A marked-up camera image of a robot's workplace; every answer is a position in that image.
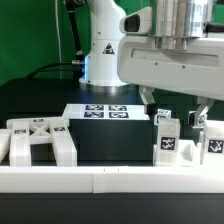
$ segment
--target black cable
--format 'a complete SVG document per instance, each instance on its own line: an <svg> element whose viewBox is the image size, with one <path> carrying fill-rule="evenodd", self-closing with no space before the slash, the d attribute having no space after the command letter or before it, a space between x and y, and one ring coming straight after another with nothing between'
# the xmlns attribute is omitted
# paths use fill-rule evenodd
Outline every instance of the black cable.
<svg viewBox="0 0 224 224"><path fill-rule="evenodd" d="M76 67L74 69L53 69L53 70L42 70L39 72L75 72L75 71L79 71L80 69L82 69L82 67Z"/></svg>
<svg viewBox="0 0 224 224"><path fill-rule="evenodd" d="M206 33L223 33L224 24L220 23L208 23L205 28Z"/></svg>
<svg viewBox="0 0 224 224"><path fill-rule="evenodd" d="M77 23L76 23L76 19L75 19L75 14L74 12L68 12L69 14L69 19L71 22L71 27L72 27L72 34L73 34L73 39L74 39L74 43L75 43L75 49L77 53L81 54L76 54L76 59L77 60L83 60L83 54L82 54L82 47L81 47L81 42L80 42L80 38L79 38L79 33L78 33L78 27L77 27Z"/></svg>
<svg viewBox="0 0 224 224"><path fill-rule="evenodd" d="M42 66L42 67L38 68L37 70L28 74L26 76L26 79L32 79L38 72L43 71L47 68L53 68L53 67L57 67L57 66L60 66L60 65L72 65L72 63L71 62L58 62L58 63L53 63L53 64Z"/></svg>

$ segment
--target robot logo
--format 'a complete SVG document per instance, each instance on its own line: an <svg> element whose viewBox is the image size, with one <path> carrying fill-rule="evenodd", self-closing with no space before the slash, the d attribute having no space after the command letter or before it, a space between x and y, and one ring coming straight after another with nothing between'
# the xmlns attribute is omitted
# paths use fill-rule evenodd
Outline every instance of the robot logo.
<svg viewBox="0 0 224 224"><path fill-rule="evenodd" d="M103 54L115 54L110 43L107 45L107 47L103 51Z"/></svg>
<svg viewBox="0 0 224 224"><path fill-rule="evenodd" d="M162 150L171 150L175 149L175 138L162 137L161 138L161 149Z"/></svg>
<svg viewBox="0 0 224 224"><path fill-rule="evenodd" d="M208 152L210 153L219 153L222 154L223 152L223 144L224 141L220 141L220 140L209 140L209 144L208 144Z"/></svg>

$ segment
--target green wall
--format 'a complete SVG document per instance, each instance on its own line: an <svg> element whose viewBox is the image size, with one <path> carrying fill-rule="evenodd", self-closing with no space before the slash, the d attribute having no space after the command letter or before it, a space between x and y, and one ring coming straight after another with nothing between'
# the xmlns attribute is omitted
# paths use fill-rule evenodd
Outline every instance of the green wall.
<svg viewBox="0 0 224 224"><path fill-rule="evenodd" d="M59 2L63 60L75 54L67 12ZM127 14L140 9L139 0L115 0ZM215 19L224 22L223 8L216 7ZM76 12L84 53L90 50L88 6ZM55 0L19 0L0 3L0 85L25 77L36 68L59 61L55 25Z"/></svg>

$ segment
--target metal cylinder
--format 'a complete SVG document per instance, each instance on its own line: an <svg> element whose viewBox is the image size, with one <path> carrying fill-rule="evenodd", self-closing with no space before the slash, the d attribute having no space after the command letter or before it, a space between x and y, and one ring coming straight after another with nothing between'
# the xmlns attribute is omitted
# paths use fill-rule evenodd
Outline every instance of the metal cylinder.
<svg viewBox="0 0 224 224"><path fill-rule="evenodd" d="M212 2L213 0L152 0L153 11L156 12L155 36L160 38L157 39L157 47L184 50L188 38L205 37L204 28L211 20Z"/></svg>

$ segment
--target white block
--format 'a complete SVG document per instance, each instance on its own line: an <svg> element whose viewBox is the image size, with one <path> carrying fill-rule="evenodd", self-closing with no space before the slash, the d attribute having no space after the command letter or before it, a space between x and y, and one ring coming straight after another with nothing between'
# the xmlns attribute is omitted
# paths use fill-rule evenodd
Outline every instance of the white block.
<svg viewBox="0 0 224 224"><path fill-rule="evenodd" d="M158 109L158 112L154 117L154 125L158 125L160 119L163 118L171 118L171 110Z"/></svg>
<svg viewBox="0 0 224 224"><path fill-rule="evenodd" d="M31 166L28 121L12 123L9 161L10 166Z"/></svg>
<svg viewBox="0 0 224 224"><path fill-rule="evenodd" d="M10 129L0 129L0 163L9 151L11 132Z"/></svg>
<svg viewBox="0 0 224 224"><path fill-rule="evenodd" d="M93 176L93 193L129 192L129 168L105 167Z"/></svg>
<svg viewBox="0 0 224 224"><path fill-rule="evenodd" d="M57 166L77 166L77 151L65 121L50 121L50 133Z"/></svg>
<svg viewBox="0 0 224 224"><path fill-rule="evenodd" d="M203 132L206 138L224 139L224 121L206 120Z"/></svg>
<svg viewBox="0 0 224 224"><path fill-rule="evenodd" d="M178 119L171 119L171 118L161 119L159 122L158 135L179 137L180 121Z"/></svg>
<svg viewBox="0 0 224 224"><path fill-rule="evenodd" d="M196 147L191 140L180 140L176 152L154 148L154 166L194 167L200 165L201 145Z"/></svg>
<svg viewBox="0 0 224 224"><path fill-rule="evenodd" d="M205 121L201 165L224 167L224 122Z"/></svg>

